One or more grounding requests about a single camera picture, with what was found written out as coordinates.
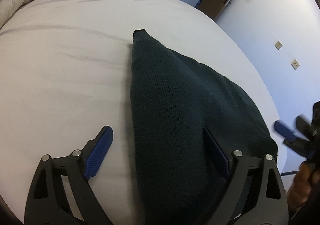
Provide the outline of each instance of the blue gripper pad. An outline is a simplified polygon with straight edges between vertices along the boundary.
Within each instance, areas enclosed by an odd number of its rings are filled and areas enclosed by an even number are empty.
[[[86,170],[84,172],[84,177],[87,181],[97,174],[102,161],[112,144],[112,141],[113,131],[111,127],[108,127],[86,160]]]
[[[293,142],[298,138],[287,126],[285,126],[279,120],[274,123],[274,129],[278,134],[282,135],[286,141]]]

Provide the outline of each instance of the white bed sheet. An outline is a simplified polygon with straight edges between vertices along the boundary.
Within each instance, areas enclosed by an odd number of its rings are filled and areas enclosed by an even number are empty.
[[[178,0],[36,0],[0,30],[0,192],[23,220],[42,155],[68,155],[104,125],[113,144],[90,180],[115,225],[143,219],[136,190],[130,109],[132,33],[146,29],[166,47],[240,85],[272,131],[279,118],[258,72],[206,15]]]

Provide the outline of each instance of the door handle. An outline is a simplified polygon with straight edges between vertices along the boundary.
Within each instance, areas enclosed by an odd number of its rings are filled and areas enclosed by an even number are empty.
[[[224,3],[224,6],[231,5],[230,1],[231,1],[231,0],[224,0],[224,2],[223,2],[223,3]]]

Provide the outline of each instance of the black cable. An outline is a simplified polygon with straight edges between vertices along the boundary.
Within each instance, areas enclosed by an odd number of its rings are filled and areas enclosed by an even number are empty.
[[[299,172],[299,171],[283,172],[283,173],[281,173],[281,176],[287,176],[287,175],[297,174],[298,172]]]

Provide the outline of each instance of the power outlet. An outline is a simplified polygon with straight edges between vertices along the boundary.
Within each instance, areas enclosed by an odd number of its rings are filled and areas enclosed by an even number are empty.
[[[291,63],[292,67],[294,70],[297,70],[300,66],[300,64],[297,62],[297,60],[294,60],[293,63]]]
[[[282,43],[277,41],[276,44],[275,44],[275,47],[280,50],[280,48],[282,47]]]

